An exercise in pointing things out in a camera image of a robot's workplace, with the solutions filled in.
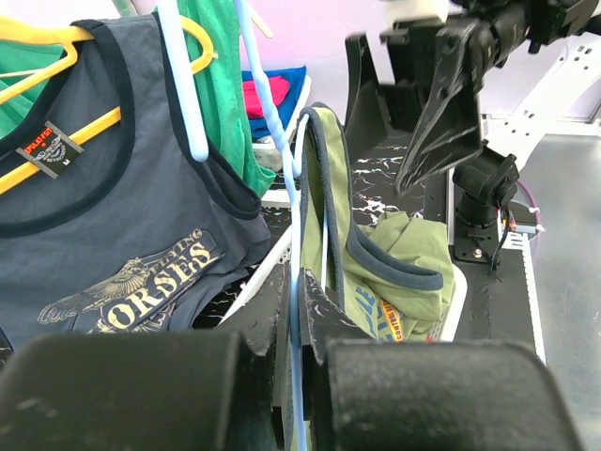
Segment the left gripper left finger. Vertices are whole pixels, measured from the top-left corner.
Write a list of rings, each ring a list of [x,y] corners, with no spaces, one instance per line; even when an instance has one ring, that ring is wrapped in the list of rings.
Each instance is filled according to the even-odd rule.
[[[282,450],[289,275],[275,266],[219,327],[56,334],[1,374],[5,450]]]

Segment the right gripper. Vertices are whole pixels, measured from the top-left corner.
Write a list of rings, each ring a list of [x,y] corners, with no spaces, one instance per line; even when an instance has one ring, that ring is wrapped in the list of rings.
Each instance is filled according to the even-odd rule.
[[[391,83],[378,79],[364,33],[345,40],[345,132],[349,141],[381,141],[391,131],[414,130],[393,183],[403,194],[481,150],[477,93],[493,66],[492,22],[482,11],[454,13],[445,22],[396,19],[380,41]]]

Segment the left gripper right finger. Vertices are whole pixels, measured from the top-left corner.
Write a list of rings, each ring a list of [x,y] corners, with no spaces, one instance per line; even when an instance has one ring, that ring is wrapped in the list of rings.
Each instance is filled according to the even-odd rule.
[[[557,383],[529,349],[495,341],[377,341],[310,271],[300,276],[300,306],[315,450],[581,448]]]

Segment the olive green tank top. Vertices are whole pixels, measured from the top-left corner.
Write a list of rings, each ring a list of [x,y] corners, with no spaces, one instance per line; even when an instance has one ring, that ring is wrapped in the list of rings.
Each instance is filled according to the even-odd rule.
[[[301,113],[300,265],[333,291],[335,304],[381,341],[432,341],[455,287],[444,223],[384,211],[354,219],[347,140],[324,104]]]

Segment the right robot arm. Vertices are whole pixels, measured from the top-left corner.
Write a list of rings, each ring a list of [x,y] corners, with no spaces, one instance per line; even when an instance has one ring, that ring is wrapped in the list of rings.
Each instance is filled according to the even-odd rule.
[[[380,36],[394,80],[378,79],[365,34],[347,37],[347,142],[373,148],[394,131],[410,136],[393,186],[402,194],[451,172],[461,196],[453,213],[459,261],[497,266],[510,229],[520,171],[551,124],[600,78],[596,1],[391,1]],[[489,132],[481,125],[485,75],[526,46],[565,46],[526,98]]]

